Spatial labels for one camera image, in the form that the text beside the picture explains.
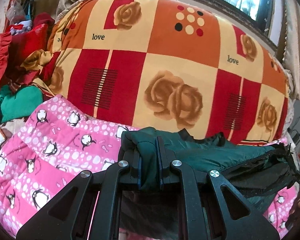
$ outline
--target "green cloth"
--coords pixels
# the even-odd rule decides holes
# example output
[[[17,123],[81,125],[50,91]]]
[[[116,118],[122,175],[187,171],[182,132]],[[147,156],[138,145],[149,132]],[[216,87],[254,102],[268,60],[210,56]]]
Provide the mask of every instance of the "green cloth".
[[[43,102],[42,92],[35,86],[27,86],[11,93],[8,85],[0,88],[0,124],[15,118],[25,117]]]
[[[138,151],[142,159],[142,191],[159,190],[159,171],[157,167],[157,149],[155,146],[157,136],[162,137],[165,148],[174,151],[178,160],[187,163],[195,170],[204,172],[210,170],[222,172],[242,162],[260,157],[274,149],[272,146],[237,146],[227,140],[220,147],[218,146],[222,139],[220,134],[196,143],[184,141],[179,133],[160,131],[153,127],[147,127],[139,131],[123,132],[121,148],[124,151]]]

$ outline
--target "plastic bag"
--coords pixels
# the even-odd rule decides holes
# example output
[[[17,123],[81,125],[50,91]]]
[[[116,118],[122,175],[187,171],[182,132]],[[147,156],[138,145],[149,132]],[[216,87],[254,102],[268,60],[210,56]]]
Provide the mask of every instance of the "plastic bag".
[[[10,8],[6,12],[6,17],[11,25],[26,20],[26,14],[21,6],[21,0],[11,1]]]

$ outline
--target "black dot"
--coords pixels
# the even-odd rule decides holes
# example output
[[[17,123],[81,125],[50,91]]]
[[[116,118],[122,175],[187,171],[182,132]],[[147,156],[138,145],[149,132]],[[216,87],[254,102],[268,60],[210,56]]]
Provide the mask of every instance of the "black dot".
[[[177,23],[175,26],[174,26],[175,30],[178,31],[178,32],[181,32],[182,31],[182,24],[181,23]]]

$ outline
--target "metal bolt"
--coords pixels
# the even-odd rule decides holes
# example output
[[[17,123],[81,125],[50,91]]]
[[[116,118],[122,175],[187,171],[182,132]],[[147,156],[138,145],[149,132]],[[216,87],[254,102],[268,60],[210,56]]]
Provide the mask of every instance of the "metal bolt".
[[[125,167],[125,166],[127,166],[129,163],[127,162],[127,161],[119,161],[119,163],[118,163],[118,165],[120,166],[120,167]]]
[[[220,173],[219,173],[219,171],[212,170],[212,171],[210,171],[210,176],[217,178],[220,176]]]
[[[173,166],[179,167],[179,166],[181,166],[181,164],[182,164],[182,162],[179,161],[179,160],[174,160],[174,161],[172,161],[172,165],[173,165]]]
[[[87,177],[90,176],[90,171],[82,171],[82,172],[80,173],[80,176],[81,176],[82,178],[87,178]]]

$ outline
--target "checkered bedspread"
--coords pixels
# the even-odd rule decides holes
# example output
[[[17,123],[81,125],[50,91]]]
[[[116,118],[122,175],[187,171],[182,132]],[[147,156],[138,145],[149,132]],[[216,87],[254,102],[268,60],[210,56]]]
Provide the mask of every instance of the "checkered bedspread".
[[[51,85],[101,120],[235,144],[281,136],[280,63],[229,21],[174,0],[88,0],[54,27]]]

